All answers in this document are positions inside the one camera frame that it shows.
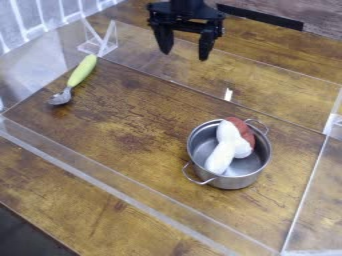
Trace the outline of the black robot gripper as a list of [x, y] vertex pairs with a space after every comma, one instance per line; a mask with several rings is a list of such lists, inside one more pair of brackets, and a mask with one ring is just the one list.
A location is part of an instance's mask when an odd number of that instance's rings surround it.
[[200, 34], [199, 60], [205, 61], [215, 38], [223, 34], [224, 15], [204, 0], [167, 0], [147, 4], [148, 25], [152, 28], [159, 49], [168, 54], [173, 46], [173, 31]]

